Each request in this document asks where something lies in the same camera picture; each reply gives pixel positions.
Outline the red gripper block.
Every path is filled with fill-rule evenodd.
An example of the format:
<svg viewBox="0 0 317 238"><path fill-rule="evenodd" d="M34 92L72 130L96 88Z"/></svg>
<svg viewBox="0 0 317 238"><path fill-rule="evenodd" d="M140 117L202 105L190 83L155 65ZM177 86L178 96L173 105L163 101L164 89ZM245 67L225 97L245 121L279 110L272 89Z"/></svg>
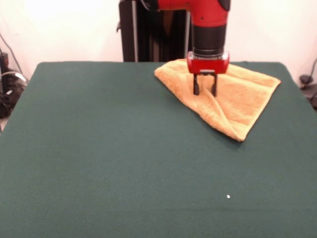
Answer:
<svg viewBox="0 0 317 238"><path fill-rule="evenodd" d="M193 74L193 93L196 96L200 94L200 88L198 84L198 74L207 73L213 71L211 76L214 78L213 85L211 87L211 93L214 97L217 95L217 82L218 74L226 73L229 65L229 52L224 52L221 55L216 55L211 58L199 57L190 51L186 57L187 66L190 73Z"/></svg>

